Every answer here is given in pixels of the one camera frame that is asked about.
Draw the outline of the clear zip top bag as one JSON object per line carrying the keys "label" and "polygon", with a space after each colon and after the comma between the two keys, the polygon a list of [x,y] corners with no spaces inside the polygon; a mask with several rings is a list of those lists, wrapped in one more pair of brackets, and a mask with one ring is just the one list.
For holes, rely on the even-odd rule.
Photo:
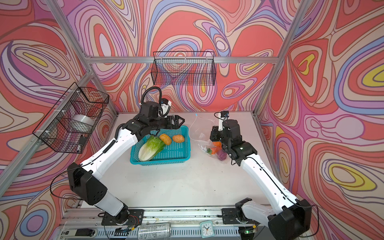
{"label": "clear zip top bag", "polygon": [[190,139],[199,147],[199,149],[208,157],[217,158],[216,155],[207,154],[207,148],[214,148],[213,142],[211,141],[211,130],[215,125],[213,120],[202,118],[198,114],[195,114],[195,119],[189,128]]}

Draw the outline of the purple red onion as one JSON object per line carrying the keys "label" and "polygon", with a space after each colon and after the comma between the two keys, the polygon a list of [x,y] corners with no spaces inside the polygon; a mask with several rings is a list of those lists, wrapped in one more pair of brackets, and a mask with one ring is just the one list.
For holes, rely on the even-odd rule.
{"label": "purple red onion", "polygon": [[226,152],[224,152],[223,150],[220,150],[216,153],[216,156],[218,158],[218,160],[220,161],[224,161],[227,159],[228,157],[228,154]]}

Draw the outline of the small orange pumpkin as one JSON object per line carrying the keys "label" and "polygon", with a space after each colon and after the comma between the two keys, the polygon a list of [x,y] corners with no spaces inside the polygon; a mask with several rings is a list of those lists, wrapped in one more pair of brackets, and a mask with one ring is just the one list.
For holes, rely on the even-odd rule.
{"label": "small orange pumpkin", "polygon": [[221,148],[222,147],[222,143],[221,142],[213,142],[213,145],[215,147],[218,147],[218,148]]}

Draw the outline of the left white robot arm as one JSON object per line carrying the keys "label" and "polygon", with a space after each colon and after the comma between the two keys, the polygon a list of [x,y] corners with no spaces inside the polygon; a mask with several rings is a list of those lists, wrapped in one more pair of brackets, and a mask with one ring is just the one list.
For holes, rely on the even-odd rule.
{"label": "left white robot arm", "polygon": [[178,116],[165,116],[169,107],[163,103],[143,103],[140,112],[126,123],[119,125],[115,136],[98,152],[81,164],[71,164],[68,168],[70,189],[81,200],[95,206],[119,221],[128,218],[128,207],[110,193],[100,181],[109,167],[151,131],[177,130],[185,122]]}

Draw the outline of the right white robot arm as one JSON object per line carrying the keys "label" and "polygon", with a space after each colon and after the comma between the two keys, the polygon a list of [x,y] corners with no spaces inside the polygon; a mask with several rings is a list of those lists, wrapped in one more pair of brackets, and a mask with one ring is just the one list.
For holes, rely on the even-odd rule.
{"label": "right white robot arm", "polygon": [[222,118],[214,126],[210,139],[220,142],[231,164],[241,167],[259,186],[270,203],[260,205],[250,198],[235,204],[238,222],[255,221],[269,228],[276,240],[294,240],[310,229],[312,206],[298,200],[265,166],[257,150],[243,140],[237,120]]}

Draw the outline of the wrinkled brown bread roll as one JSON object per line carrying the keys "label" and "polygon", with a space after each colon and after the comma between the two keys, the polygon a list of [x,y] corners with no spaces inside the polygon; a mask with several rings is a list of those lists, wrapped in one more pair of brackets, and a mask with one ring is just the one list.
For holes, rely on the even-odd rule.
{"label": "wrinkled brown bread roll", "polygon": [[159,139],[164,142],[165,145],[169,146],[172,144],[172,139],[167,134],[161,134]]}

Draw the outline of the orange carrot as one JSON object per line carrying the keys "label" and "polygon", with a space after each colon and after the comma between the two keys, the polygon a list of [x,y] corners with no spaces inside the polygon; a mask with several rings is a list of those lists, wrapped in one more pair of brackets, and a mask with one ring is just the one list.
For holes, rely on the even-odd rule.
{"label": "orange carrot", "polygon": [[222,150],[221,147],[214,147],[214,148],[207,148],[207,154],[209,155],[216,155],[218,152]]}

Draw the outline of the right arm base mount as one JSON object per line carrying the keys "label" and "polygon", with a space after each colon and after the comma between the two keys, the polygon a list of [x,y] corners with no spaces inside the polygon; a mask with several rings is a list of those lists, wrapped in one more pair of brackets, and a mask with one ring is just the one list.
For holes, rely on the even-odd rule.
{"label": "right arm base mount", "polygon": [[246,218],[243,213],[242,206],[245,203],[250,202],[251,198],[245,198],[235,204],[233,208],[222,208],[221,214],[217,215],[218,218],[221,218],[225,225],[234,225],[234,224],[254,224],[258,226],[260,223],[255,220]]}

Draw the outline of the green lettuce leaf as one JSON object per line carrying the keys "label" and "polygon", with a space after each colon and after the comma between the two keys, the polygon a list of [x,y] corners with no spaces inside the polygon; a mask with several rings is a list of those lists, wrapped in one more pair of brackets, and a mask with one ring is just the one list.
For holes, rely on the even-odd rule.
{"label": "green lettuce leaf", "polygon": [[147,142],[142,145],[139,150],[138,158],[140,162],[152,160],[159,152],[161,152],[165,143],[158,137],[150,136]]}

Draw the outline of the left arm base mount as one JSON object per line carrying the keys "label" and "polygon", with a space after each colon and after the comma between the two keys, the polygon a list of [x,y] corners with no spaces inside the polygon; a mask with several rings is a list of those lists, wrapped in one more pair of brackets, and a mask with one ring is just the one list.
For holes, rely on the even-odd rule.
{"label": "left arm base mount", "polygon": [[104,212],[102,226],[131,226],[137,227],[142,224],[144,218],[144,209],[132,209],[123,204],[122,210],[112,216]]}

